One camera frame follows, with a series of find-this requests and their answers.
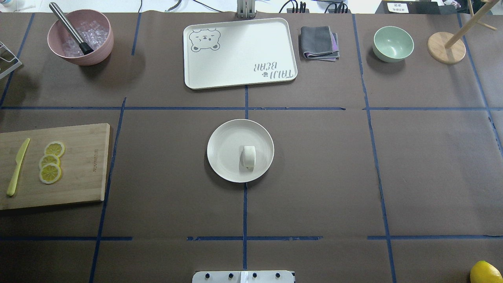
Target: lemon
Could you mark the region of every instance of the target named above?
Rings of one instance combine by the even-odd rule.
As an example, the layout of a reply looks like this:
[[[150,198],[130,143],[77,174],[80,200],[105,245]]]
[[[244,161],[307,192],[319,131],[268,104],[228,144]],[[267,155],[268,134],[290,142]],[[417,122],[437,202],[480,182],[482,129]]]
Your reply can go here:
[[[44,184],[52,184],[61,178],[61,168],[54,163],[46,164],[40,170],[39,178]]]
[[[44,153],[61,157],[64,153],[64,144],[60,141],[53,141],[45,147]]]
[[[503,283],[503,277],[496,267],[487,261],[477,262],[470,271],[471,283]]]
[[[57,166],[59,166],[60,164],[60,161],[59,161],[59,157],[58,156],[55,156],[54,154],[52,153],[49,153],[49,154],[46,154],[44,155],[40,161],[38,162],[38,169],[42,170],[42,167],[44,167],[45,165],[49,164],[49,163],[54,163],[56,164]]]

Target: bear drawing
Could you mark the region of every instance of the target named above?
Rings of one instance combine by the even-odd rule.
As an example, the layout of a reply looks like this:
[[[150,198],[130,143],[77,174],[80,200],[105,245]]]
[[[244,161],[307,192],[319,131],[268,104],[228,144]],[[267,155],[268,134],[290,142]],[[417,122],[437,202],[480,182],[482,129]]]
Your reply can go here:
[[[210,48],[211,50],[218,50],[220,48],[220,43],[218,43],[219,38],[220,32],[216,29],[193,30],[189,35],[189,39],[192,42],[191,50],[194,52]]]

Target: metal muddler handle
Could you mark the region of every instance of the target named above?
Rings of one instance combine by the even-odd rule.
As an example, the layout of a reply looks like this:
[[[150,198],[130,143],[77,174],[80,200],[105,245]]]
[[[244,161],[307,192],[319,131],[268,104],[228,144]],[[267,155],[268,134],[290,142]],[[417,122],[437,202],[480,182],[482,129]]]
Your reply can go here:
[[[51,2],[49,4],[49,8],[51,8],[52,12],[56,15],[56,17],[60,20],[60,22],[63,24],[63,26],[66,28],[68,33],[73,37],[75,42],[78,44],[80,49],[82,50],[82,53],[84,55],[87,55],[94,50],[85,42],[80,34],[77,32],[77,30],[73,27],[73,25],[70,23],[70,21],[66,18],[64,15],[63,11],[59,8],[58,4]]]

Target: gray towel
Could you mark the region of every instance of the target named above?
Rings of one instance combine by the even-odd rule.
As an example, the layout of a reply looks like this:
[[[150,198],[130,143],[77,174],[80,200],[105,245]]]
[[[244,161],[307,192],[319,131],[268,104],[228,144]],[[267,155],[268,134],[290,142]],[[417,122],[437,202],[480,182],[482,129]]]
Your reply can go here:
[[[336,61],[340,57],[339,38],[330,27],[302,27],[300,48],[306,59]]]

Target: green bowl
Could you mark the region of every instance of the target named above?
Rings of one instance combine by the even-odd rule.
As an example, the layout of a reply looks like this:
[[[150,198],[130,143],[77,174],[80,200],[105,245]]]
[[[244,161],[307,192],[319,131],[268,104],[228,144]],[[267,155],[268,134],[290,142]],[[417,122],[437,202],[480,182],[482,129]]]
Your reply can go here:
[[[384,62],[399,62],[414,51],[414,41],[410,34],[401,28],[387,26],[380,28],[374,35],[372,49]]]

